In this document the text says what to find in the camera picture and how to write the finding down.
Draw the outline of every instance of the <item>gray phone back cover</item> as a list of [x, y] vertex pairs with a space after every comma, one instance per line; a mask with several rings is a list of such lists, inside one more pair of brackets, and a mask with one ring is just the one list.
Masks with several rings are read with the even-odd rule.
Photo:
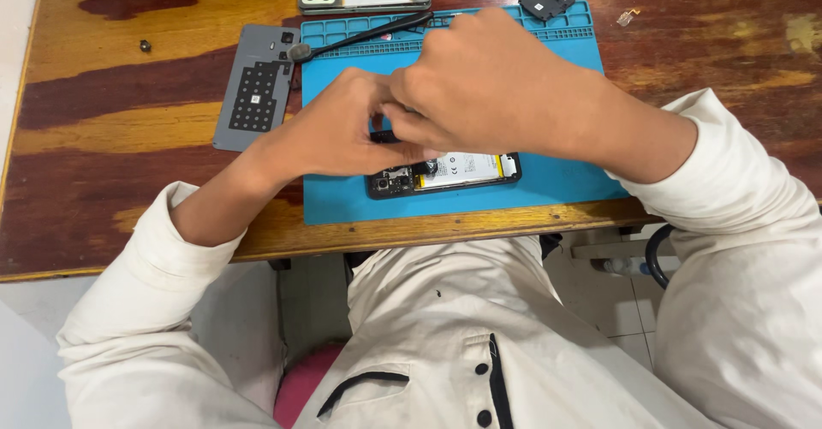
[[242, 27], [214, 148], [243, 151], [260, 134], [283, 123], [294, 70], [286, 51], [297, 42], [300, 30], [294, 27]]

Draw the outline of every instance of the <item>phone battery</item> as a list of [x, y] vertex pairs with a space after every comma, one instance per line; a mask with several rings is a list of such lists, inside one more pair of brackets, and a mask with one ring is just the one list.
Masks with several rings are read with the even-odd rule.
[[505, 177], [499, 155], [449, 152], [437, 159], [437, 172], [416, 177], [416, 190], [452, 185], [493, 182]]

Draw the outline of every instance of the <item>wooden desk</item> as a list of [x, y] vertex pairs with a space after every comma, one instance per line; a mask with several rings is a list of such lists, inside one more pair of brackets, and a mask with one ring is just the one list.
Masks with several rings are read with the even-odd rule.
[[[822, 196], [822, 0], [589, 1], [608, 77], [655, 105], [713, 87]], [[619, 26], [630, 9], [641, 14]], [[235, 154], [211, 135], [241, 26], [303, 19], [296, 0], [38, 0], [0, 191], [0, 279], [97, 273], [164, 185], [225, 167]], [[302, 182], [286, 187], [235, 259], [652, 221], [627, 199], [305, 226], [302, 198]]]

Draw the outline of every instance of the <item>sleeve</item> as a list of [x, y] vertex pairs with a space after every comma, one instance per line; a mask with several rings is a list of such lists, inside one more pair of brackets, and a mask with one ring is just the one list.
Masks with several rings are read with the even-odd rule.
[[58, 333], [73, 427], [278, 427], [190, 333], [191, 309], [242, 238], [206, 248], [180, 237], [169, 209], [196, 189], [159, 194]]
[[710, 89], [666, 110], [699, 139], [667, 179], [622, 185], [679, 231], [654, 371], [729, 427], [822, 422], [822, 217]]

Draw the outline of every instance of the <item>black cable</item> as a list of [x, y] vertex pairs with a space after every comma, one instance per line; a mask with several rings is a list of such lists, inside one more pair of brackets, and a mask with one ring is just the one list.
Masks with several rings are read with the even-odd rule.
[[[819, 212], [822, 213], [822, 206], [819, 206]], [[648, 266], [648, 271], [651, 272], [653, 279], [657, 280], [659, 286], [667, 289], [668, 279], [663, 273], [663, 269], [659, 267], [659, 260], [657, 259], [657, 250], [659, 244], [671, 235], [674, 226], [666, 223], [656, 232], [651, 235], [648, 244], [645, 245], [645, 264]]]

